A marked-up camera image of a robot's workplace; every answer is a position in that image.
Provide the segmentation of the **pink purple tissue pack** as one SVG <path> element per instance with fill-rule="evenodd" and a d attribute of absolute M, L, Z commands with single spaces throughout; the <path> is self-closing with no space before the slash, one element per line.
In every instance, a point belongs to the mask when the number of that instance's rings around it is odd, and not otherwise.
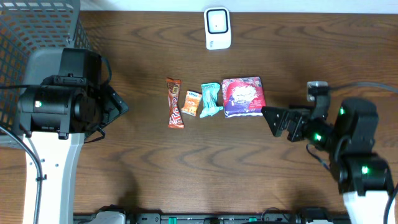
<path fill-rule="evenodd" d="M 262 116 L 266 101 L 260 77 L 229 78 L 221 84 L 226 118 Z"/>

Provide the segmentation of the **red chocolate bar wrapper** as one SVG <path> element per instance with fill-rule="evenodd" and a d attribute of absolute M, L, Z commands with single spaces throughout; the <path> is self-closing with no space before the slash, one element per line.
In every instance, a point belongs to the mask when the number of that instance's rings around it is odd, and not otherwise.
<path fill-rule="evenodd" d="M 184 123 L 178 108 L 178 98 L 180 94 L 181 84 L 180 80 L 173 80 L 171 78 L 166 79 L 168 88 L 168 99 L 169 99 L 169 128 L 183 129 Z"/>

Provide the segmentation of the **orange snack packet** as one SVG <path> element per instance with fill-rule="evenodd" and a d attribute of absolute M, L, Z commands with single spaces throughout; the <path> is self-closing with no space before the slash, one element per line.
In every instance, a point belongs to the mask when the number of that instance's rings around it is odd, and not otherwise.
<path fill-rule="evenodd" d="M 187 91 L 184 106 L 181 112 L 191 116 L 197 115 L 197 109 L 202 99 L 202 94 L 194 91 Z"/>

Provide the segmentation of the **teal snack wrapper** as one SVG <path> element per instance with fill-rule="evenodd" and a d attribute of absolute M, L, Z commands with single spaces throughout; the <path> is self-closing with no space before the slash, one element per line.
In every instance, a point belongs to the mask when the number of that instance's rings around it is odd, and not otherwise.
<path fill-rule="evenodd" d="M 200 118 L 213 116 L 223 110 L 222 106 L 217 105 L 220 88 L 221 86 L 218 83 L 206 83 L 201 85 L 203 109 L 200 113 Z"/>

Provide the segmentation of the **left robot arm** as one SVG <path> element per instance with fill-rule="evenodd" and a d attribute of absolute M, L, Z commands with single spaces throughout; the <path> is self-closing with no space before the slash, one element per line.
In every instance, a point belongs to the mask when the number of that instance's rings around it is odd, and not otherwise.
<path fill-rule="evenodd" d="M 108 82 L 51 75 L 27 86 L 18 109 L 27 151 L 22 221 L 72 223 L 81 149 L 129 107 Z"/>

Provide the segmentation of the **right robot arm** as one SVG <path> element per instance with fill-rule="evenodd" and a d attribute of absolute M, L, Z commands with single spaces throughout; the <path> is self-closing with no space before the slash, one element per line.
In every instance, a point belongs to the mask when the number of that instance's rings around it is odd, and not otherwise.
<path fill-rule="evenodd" d="M 389 164 L 373 151 L 379 123 L 376 105 L 362 98 L 342 101 L 334 124 L 326 118 L 330 95 L 317 95 L 313 107 L 265 106 L 273 136 L 288 131 L 290 142 L 307 140 L 329 155 L 323 166 L 338 184 L 351 223 L 395 223 L 397 186 Z"/>

